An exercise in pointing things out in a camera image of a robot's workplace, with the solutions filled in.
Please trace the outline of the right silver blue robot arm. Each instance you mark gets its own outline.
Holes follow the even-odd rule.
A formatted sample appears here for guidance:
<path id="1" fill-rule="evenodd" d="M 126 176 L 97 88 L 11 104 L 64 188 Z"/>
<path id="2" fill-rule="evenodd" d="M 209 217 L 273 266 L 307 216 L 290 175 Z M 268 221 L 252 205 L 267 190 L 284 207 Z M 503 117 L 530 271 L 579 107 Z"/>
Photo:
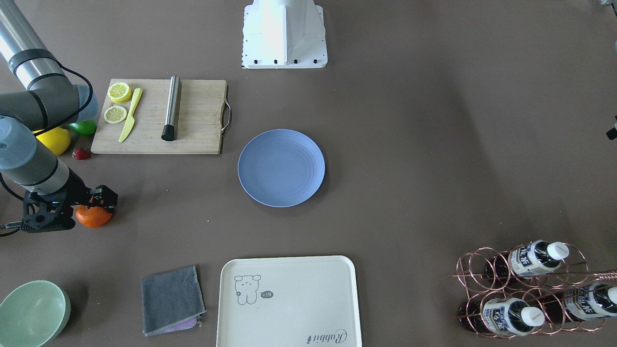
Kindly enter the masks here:
<path id="1" fill-rule="evenodd" d="M 44 46 L 13 0 L 0 3 L 1 55 L 25 90 L 1 95 L 1 177 L 24 190 L 23 217 L 1 226 L 3 237 L 18 231 L 70 230 L 73 206 L 101 207 L 112 214 L 118 195 L 104 185 L 87 187 L 38 139 L 54 128 L 97 114 L 91 83 L 75 85 Z"/>

